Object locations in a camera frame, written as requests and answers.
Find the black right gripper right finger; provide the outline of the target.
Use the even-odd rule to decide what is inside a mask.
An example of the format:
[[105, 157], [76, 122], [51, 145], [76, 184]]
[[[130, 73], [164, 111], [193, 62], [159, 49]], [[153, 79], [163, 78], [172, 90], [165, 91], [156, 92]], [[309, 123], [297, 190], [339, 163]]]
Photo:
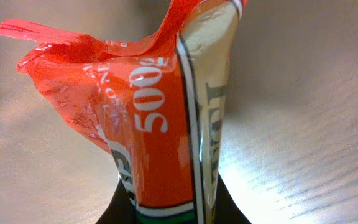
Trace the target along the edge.
[[240, 211], [229, 193], [222, 177], [218, 175], [215, 224], [251, 224]]

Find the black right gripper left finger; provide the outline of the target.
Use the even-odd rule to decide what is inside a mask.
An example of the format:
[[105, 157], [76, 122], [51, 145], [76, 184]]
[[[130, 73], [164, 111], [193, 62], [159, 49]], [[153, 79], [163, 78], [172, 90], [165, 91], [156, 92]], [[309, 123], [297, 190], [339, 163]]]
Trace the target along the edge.
[[121, 180], [118, 182], [110, 204], [96, 224], [135, 224], [135, 208]]

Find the orange San Remo spaghetti pack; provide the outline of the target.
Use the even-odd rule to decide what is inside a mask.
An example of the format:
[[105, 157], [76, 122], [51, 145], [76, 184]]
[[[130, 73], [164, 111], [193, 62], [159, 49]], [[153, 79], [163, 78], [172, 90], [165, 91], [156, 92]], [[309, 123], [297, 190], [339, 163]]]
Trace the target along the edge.
[[172, 1], [154, 34], [99, 40], [9, 19], [17, 65], [67, 125], [112, 155], [135, 223], [214, 223], [229, 54], [245, 1]]

